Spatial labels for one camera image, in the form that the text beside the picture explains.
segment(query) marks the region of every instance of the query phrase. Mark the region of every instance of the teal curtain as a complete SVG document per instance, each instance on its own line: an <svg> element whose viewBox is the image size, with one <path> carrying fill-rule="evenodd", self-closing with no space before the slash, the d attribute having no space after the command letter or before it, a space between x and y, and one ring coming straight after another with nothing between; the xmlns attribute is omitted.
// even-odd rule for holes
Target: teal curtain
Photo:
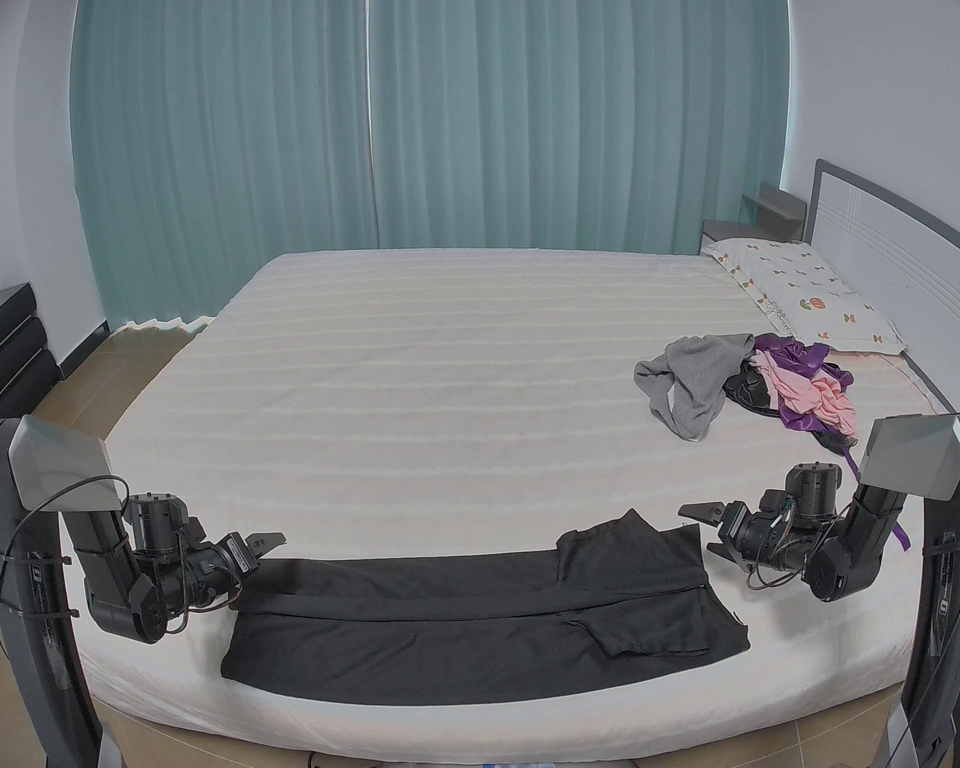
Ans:
<svg viewBox="0 0 960 768"><path fill-rule="evenodd" d="M76 187L109 323L215 315L285 252L375 248L363 0L81 0Z"/></svg>
<svg viewBox="0 0 960 768"><path fill-rule="evenodd" d="M779 185L786 0L370 0L381 248L693 253Z"/></svg>

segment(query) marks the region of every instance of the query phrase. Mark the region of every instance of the purple satin cloth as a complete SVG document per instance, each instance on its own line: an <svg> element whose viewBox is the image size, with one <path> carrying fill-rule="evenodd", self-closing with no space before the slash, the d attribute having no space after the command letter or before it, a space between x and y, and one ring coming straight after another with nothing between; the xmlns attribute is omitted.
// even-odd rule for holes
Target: purple satin cloth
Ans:
<svg viewBox="0 0 960 768"><path fill-rule="evenodd" d="M840 391L846 392L847 387L853 384L853 374L844 371L832 363L826 362L830 347L826 344L813 344L806 347L792 337L778 336L776 333L763 333L754 339L754 349L765 351L770 354L774 362L786 371L792 371L804 378L812 378L813 374L822 370L824 373L835 378L840 383ZM780 420L787 429L794 429L798 432L833 432L837 430L828 424L824 424L813 414L798 414L791 408L787 408L780 401ZM860 479L860 469L853 460L850 451L844 448L844 458L847 464L853 470L853 476ZM910 538L906 535L899 523L894 524L894 536L906 552L910 548Z"/></svg>

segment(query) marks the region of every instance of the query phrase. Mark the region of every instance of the bed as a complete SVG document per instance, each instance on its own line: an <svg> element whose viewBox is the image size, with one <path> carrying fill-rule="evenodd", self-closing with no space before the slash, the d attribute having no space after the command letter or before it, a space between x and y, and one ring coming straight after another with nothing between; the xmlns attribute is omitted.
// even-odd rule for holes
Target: bed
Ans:
<svg viewBox="0 0 960 768"><path fill-rule="evenodd" d="M873 200L902 211L866 183L818 164L807 230L910 343L909 362L832 356L856 379L862 437L877 417L943 412L951 398L960 401L945 377L955 362L944 368L924 335L924 324L929 331L945 317L929 317L943 304L933 307L929 297L951 298L947 286L960 284L960 235L938 234L953 261L931 270L936 279L924 273L922 304L910 295L902 305L901 291L900 306L884 305L885 289L872 282L877 262L896 270L900 252L916 260L929 220L908 211L909 222L897 219L888 239L862 236L883 232L889 219L882 207L875 216ZM876 255L877 243L893 241L896 248ZM958 305L948 308L954 338ZM910 320L918 311L924 317ZM277 557L543 549L630 507L672 528L681 504L740 498L753 506L794 464L835 458L809 435L732 403L701 442L685 443L652 416L633 381L637 360L680 336L768 330L736 282L701 256L289 254L265 266L174 358L108 448L114 471L135 490L176 493L214 539L230 530L285 532ZM853 490L849 475L841 495ZM900 522L921 540L917 499ZM219 674L230 612L195 616L185 635L149 650L99 631L86 615L75 629L93 694L168 725L382 760L641 757L774 725L901 680L919 549L904 552L891 538L876 583L830 605L798 581L750 592L735 565L705 553L720 599L749 625L750 651L532 702L371 707L246 687ZM71 601L81 605L80 574L67 571Z"/></svg>

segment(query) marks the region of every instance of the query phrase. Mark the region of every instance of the white headboard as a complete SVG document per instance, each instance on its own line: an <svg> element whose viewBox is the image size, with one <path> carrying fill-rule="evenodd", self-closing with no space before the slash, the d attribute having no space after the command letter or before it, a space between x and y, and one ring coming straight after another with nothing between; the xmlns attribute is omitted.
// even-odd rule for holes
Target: white headboard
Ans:
<svg viewBox="0 0 960 768"><path fill-rule="evenodd" d="M804 240L893 321L907 362L944 405L960 407L960 232L817 160Z"/></svg>

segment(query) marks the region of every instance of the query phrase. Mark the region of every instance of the floral patterned pillow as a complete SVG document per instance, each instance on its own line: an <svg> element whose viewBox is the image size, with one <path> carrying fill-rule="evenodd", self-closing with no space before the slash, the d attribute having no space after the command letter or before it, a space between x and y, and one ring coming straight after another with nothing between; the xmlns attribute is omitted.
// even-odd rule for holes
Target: floral patterned pillow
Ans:
<svg viewBox="0 0 960 768"><path fill-rule="evenodd" d="M843 352L905 349L890 321L806 243L733 238L705 246L703 253L740 283L779 333Z"/></svg>

